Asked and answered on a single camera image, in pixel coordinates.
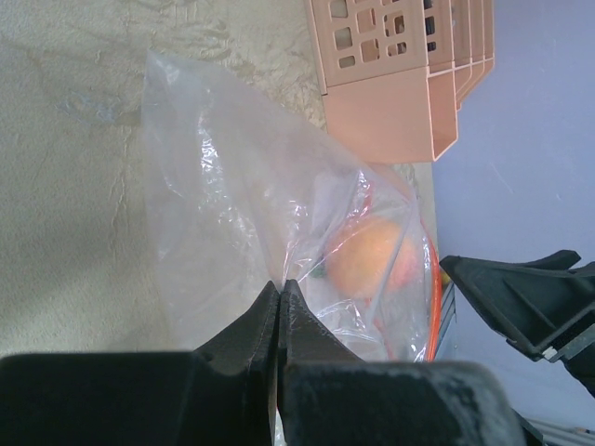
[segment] floor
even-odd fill
[[[441,255],[525,262],[560,249],[595,260],[595,2],[498,0],[496,67],[459,113],[434,166]],[[595,400],[560,363],[534,363],[457,295],[458,359],[496,375],[526,416],[595,429]]]
[[[0,354],[174,344],[146,235],[148,48],[220,63],[324,126],[302,0],[5,0]],[[435,240],[427,164],[398,166]]]

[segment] orange fruit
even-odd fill
[[[372,299],[401,237],[397,223],[380,216],[350,220],[326,246],[324,266],[328,279],[344,295]],[[416,277],[420,268],[415,244],[403,238],[385,291],[396,291]]]

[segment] clear plastic bag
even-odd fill
[[[420,361],[431,252],[415,194],[219,66],[150,53],[147,212],[181,348],[242,314],[269,279],[365,360]]]

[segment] crate handle hole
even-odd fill
[[[341,28],[335,31],[335,45],[339,51],[353,46],[350,28]]]
[[[407,44],[405,42],[401,42],[397,45],[389,45],[387,48],[387,53],[389,57],[392,58],[394,56],[399,56],[401,54],[405,54],[407,52]]]
[[[357,13],[357,27],[360,33],[368,33],[376,29],[376,11],[372,7]]]
[[[426,35],[436,34],[436,20],[434,17],[426,17]]]
[[[339,68],[349,68],[355,65],[355,57],[354,56],[347,56],[346,58],[341,58],[338,60]]]
[[[362,60],[364,62],[373,62],[380,59],[380,50],[378,48],[378,39],[362,42]]]
[[[394,32],[395,34],[402,34],[405,32],[405,17],[397,16],[394,18]]]
[[[331,17],[333,19],[346,19],[348,16],[347,12],[347,0],[333,0],[331,2]]]

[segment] plastic basket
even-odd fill
[[[331,135],[383,164],[455,143],[456,110],[493,67],[492,0],[305,1]]]

